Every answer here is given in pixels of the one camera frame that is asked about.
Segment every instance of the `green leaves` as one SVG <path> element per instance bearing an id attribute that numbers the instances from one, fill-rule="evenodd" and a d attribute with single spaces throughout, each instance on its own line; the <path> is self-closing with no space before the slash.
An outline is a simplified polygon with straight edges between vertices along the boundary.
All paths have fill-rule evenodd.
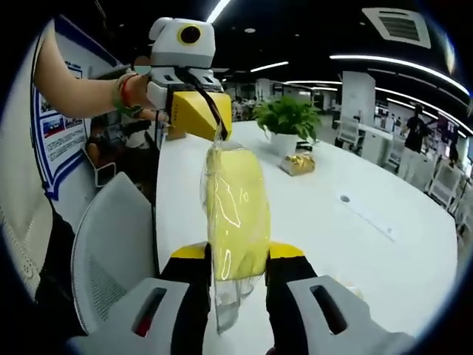
<path id="1" fill-rule="evenodd" d="M 319 110 L 307 103 L 283 96 L 279 100 L 263 103 L 255 108 L 256 122 L 261 129 L 278 134 L 298 135 L 301 139 L 316 139 L 320 125 Z"/>

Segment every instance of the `white flower pot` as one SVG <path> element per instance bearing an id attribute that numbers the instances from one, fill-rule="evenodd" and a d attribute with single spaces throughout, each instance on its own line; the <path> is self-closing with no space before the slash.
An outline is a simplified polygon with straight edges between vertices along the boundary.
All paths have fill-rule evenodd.
<path id="1" fill-rule="evenodd" d="M 273 150 L 282 158 L 286 155 L 294 155 L 296 153 L 298 140 L 299 137 L 297 135 L 277 135 L 276 133 L 271 133 L 271 145 L 273 146 Z"/>

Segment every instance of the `camera lens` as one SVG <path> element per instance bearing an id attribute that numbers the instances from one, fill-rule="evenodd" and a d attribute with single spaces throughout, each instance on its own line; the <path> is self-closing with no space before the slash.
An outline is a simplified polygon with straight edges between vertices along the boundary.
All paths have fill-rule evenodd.
<path id="1" fill-rule="evenodd" d="M 199 38 L 200 38 L 200 30 L 198 27 L 195 27 L 195 26 L 186 27 L 180 33 L 180 39 L 185 44 L 194 44 L 195 42 L 199 41 Z"/>

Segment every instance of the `hand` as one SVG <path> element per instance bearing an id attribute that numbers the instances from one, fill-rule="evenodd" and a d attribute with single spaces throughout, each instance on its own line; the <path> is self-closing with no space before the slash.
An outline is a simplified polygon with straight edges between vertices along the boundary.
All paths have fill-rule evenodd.
<path id="1" fill-rule="evenodd" d="M 146 90 L 148 89 L 149 77 L 147 75 L 136 75 L 126 82 L 126 93 L 129 97 L 129 105 L 140 106 L 144 109 L 156 109 L 148 100 Z"/>

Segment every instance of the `ceiling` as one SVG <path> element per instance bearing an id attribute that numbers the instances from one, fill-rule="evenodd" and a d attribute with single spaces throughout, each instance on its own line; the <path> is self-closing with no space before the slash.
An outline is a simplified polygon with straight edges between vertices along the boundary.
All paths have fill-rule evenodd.
<path id="1" fill-rule="evenodd" d="M 64 15 L 127 64 L 138 55 L 148 55 L 149 29 L 163 16 L 205 21 L 219 0 L 134 0 L 119 7 L 112 0 L 89 0 Z M 469 126 L 469 97 L 457 87 L 410 67 L 376 61 L 336 61 L 330 55 L 377 55 L 397 58 L 434 69 L 467 88 L 473 88 L 473 31 L 461 0 L 232 0 L 214 22 L 217 52 L 213 67 L 228 68 L 216 74 L 230 80 L 340 81 L 344 70 L 368 72 L 376 86 L 434 104 Z M 431 48 L 386 41 L 362 9 L 392 7 L 422 13 L 429 28 Z M 246 33 L 253 28 L 255 33 Z M 441 30 L 455 48 L 455 70 L 449 71 Z M 288 65 L 250 73 L 249 70 L 281 61 Z M 380 93 L 408 103 L 409 100 Z"/>

